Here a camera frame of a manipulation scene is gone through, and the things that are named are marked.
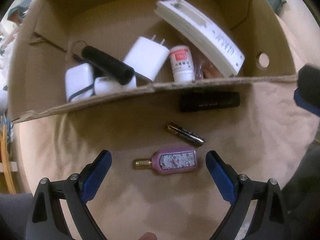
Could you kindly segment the person's left hand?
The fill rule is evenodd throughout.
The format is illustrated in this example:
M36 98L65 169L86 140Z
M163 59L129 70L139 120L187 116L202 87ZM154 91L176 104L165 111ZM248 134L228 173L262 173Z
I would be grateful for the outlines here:
M157 240L157 236L154 233L146 232L138 240Z

